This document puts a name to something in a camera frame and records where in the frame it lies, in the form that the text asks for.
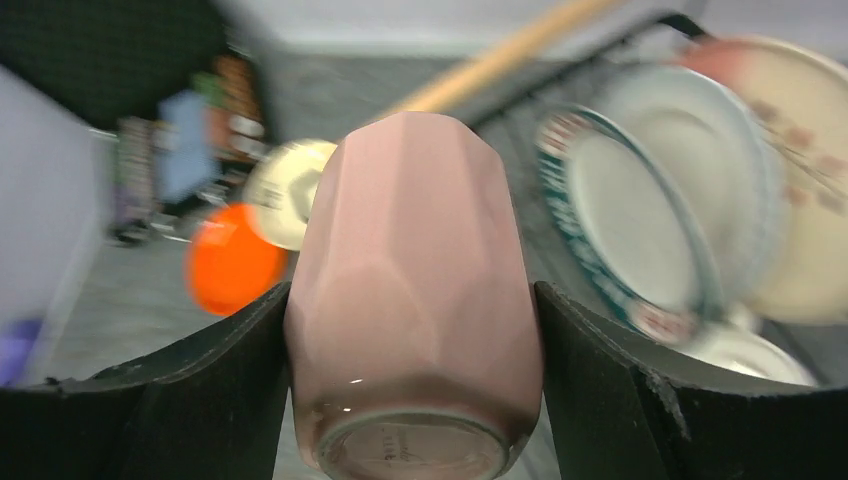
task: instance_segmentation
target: dish rack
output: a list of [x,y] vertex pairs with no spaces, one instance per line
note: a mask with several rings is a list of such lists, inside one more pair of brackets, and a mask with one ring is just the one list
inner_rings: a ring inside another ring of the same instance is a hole
[[[505,160],[531,280],[554,282],[566,295],[607,315],[610,312],[583,278],[580,266],[565,247],[547,210],[535,166],[535,129],[557,105],[585,104],[610,79],[644,62],[639,55],[639,44],[658,33],[670,33],[682,48],[710,36],[686,15],[655,14],[578,60],[552,68],[517,88],[498,105],[465,121]],[[830,384],[824,369],[816,364],[810,349],[793,335],[791,328],[765,320],[760,334],[807,367],[820,385]]]

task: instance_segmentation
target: white plate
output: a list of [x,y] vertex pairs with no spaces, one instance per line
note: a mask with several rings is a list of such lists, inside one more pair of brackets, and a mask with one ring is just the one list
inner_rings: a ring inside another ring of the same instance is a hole
[[775,382],[815,386],[813,376],[774,344],[731,325],[709,325],[704,334],[677,349],[696,360]]
[[335,149],[323,140],[288,143],[250,175],[244,202],[253,207],[251,223],[266,242],[300,251],[318,181]]
[[848,321],[848,69],[762,37],[712,40],[681,63],[750,105],[785,161],[786,246],[750,306],[784,322]]
[[574,106],[541,126],[537,145],[557,228],[620,321],[674,345],[717,318],[721,292],[702,234],[630,138]]
[[754,114],[719,83],[675,66],[630,72],[597,109],[671,175],[706,235],[725,299],[750,295],[782,245],[788,210],[782,163]]

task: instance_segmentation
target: cup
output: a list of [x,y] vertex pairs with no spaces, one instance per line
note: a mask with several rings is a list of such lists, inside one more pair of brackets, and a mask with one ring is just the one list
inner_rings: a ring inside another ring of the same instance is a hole
[[285,313],[303,460],[334,479],[487,480],[539,415],[542,348],[503,163],[461,122],[348,135]]

